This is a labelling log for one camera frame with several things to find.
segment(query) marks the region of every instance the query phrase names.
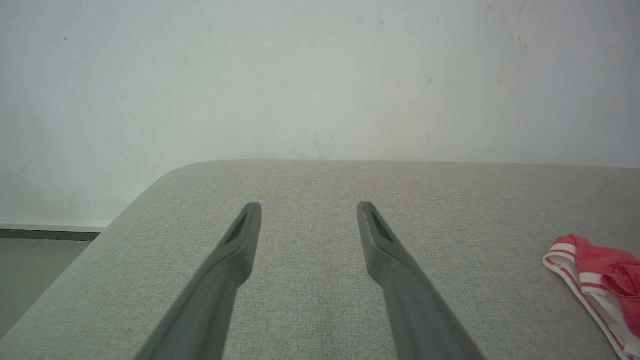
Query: gray fabric sofa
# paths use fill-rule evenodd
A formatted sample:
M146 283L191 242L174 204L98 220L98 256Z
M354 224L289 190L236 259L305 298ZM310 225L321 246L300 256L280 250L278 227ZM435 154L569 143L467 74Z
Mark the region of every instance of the gray fabric sofa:
M488 359L616 359L543 255L640 254L640 170L213 161L142 193L0 341L0 359L131 359L247 202L263 207L226 359L393 359L356 205L373 202Z

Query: gray floor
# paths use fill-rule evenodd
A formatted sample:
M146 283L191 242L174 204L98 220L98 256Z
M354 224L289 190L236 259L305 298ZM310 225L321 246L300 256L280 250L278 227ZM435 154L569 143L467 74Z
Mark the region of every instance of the gray floor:
M0 339L89 244L0 238Z

